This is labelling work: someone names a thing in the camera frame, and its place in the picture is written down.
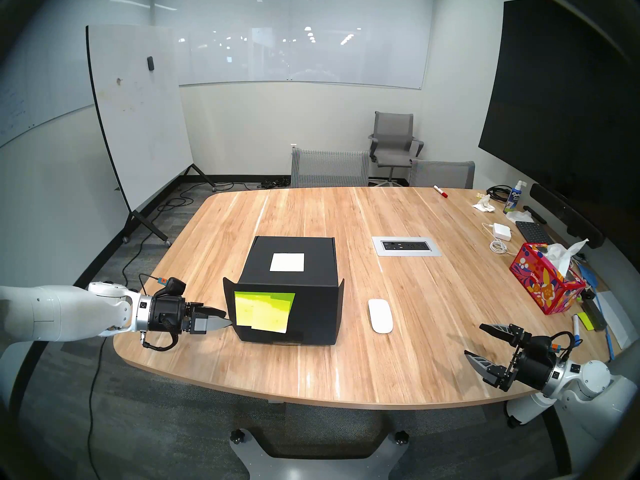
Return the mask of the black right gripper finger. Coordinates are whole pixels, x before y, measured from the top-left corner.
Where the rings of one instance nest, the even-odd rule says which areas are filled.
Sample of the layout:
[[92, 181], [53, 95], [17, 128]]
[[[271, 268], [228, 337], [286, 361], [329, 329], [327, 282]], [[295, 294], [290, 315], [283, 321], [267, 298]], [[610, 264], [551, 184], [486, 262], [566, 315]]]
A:
[[470, 351], [464, 351], [464, 355], [483, 382], [501, 391], [509, 391], [514, 380], [512, 371]]
[[485, 324], [479, 329], [496, 339], [507, 342], [513, 348], [525, 347], [531, 340], [531, 333], [514, 324]]

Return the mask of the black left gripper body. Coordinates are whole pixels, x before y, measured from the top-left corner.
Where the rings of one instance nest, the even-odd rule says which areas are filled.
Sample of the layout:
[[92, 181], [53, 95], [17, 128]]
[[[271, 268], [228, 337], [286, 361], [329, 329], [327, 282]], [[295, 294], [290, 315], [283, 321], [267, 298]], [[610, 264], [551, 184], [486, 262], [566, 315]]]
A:
[[152, 296], [149, 331], [181, 334], [190, 329], [187, 302], [182, 296]]

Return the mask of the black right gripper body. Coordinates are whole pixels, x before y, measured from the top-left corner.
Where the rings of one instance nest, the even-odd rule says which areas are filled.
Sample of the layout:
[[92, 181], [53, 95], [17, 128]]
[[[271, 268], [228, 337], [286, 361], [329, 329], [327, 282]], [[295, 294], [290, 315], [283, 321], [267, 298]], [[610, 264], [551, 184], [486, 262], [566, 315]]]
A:
[[556, 352], [551, 345], [526, 345], [516, 347], [511, 371], [514, 381], [542, 391], [556, 365]]

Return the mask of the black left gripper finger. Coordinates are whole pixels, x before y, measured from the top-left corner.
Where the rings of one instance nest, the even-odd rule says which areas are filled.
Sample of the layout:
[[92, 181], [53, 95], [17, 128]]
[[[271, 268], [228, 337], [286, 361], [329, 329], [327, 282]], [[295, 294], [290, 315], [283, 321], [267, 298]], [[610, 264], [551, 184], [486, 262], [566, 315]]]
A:
[[218, 316], [200, 317], [193, 316], [190, 321], [191, 334], [206, 334], [232, 325], [232, 321]]
[[218, 317], [225, 319], [226, 315], [224, 310], [205, 306], [203, 303], [188, 303], [188, 316], [190, 318], [205, 319]]

